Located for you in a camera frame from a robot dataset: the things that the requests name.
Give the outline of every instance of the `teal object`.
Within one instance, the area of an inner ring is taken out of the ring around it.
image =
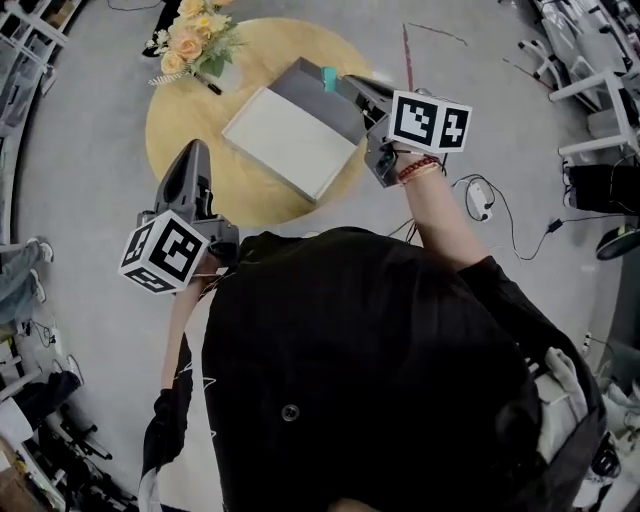
[[[336,68],[322,68],[322,79],[324,80],[325,92],[336,92],[336,82],[338,80],[338,71]]]

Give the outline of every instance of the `wooden tabletop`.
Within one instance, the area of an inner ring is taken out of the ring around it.
[[[147,113],[147,154],[160,180],[190,140],[203,140],[211,152],[214,213],[245,227],[280,224],[343,194],[364,167],[365,142],[318,203],[312,204],[233,149],[222,130],[258,87],[270,85],[299,57],[333,66],[339,75],[371,77],[371,70],[349,43],[318,25],[265,18],[240,23],[238,30],[246,43],[234,55],[242,75],[240,89],[217,96],[193,77],[158,87]]]

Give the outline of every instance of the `button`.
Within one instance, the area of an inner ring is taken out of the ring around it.
[[[294,421],[300,416],[300,409],[295,405],[285,405],[282,408],[282,419],[284,421]]]

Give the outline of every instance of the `vase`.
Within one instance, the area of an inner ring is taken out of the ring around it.
[[[233,63],[225,62],[220,76],[200,71],[199,75],[208,83],[215,85],[223,93],[232,93],[240,89],[242,74],[240,68]]]

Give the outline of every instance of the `gray floor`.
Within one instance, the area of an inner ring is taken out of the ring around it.
[[[533,71],[534,62],[517,43],[539,37],[526,9],[495,0],[236,0],[231,10],[239,20],[286,16],[322,24],[351,41],[378,77],[402,88],[405,23],[415,87],[475,108],[465,153],[449,159],[450,176],[480,173],[504,192],[521,254],[533,252],[553,218],[580,215],[562,205],[557,148],[588,137],[584,114],[573,102],[551,104],[548,89],[524,72]],[[76,356],[86,378],[74,401],[114,455],[105,467],[131,490],[158,393],[171,306],[170,298],[153,298],[116,274],[136,213],[151,206],[157,186],[144,144],[153,94],[146,81],[155,70],[141,64],[139,51],[159,12],[116,12],[92,0],[79,15],[71,44],[56,61],[59,79],[35,113],[18,204],[19,238],[44,235],[56,251],[42,274],[64,350]],[[462,189],[456,191],[461,200]],[[520,265],[509,248],[504,206],[498,202],[494,213],[475,229],[533,302],[576,343],[594,330],[592,318],[607,331],[619,265],[595,261],[601,221],[565,226],[533,262]],[[330,208],[273,231],[293,236],[356,225],[386,234],[408,217],[400,188],[382,190],[363,173]],[[596,303],[596,294],[608,304]],[[22,344],[41,361],[52,356],[37,341]]]

